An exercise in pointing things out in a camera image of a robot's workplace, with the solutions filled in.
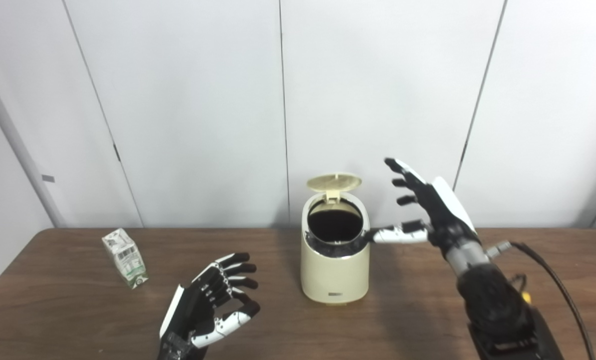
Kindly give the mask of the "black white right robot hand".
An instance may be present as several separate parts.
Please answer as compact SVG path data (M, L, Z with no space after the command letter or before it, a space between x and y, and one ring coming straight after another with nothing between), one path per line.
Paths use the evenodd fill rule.
M405 162L396 158L387 157L384 163L400 176L392 180L394 187L412 192L397 198L396 203L400 207L418 205L429 219L374 228L365 233L365 241L376 244L430 242L444 255L453 248L460 248L462 244L481 243L469 215L444 178L436 177L432 182L427 182Z

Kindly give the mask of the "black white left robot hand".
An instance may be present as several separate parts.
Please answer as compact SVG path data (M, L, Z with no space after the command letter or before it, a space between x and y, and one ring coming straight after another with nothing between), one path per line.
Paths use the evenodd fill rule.
M260 312L243 287L257 289L246 276L257 271L250 254L214 260L187 287L178 285L161 324L159 360L203 360L209 346L241 328Z

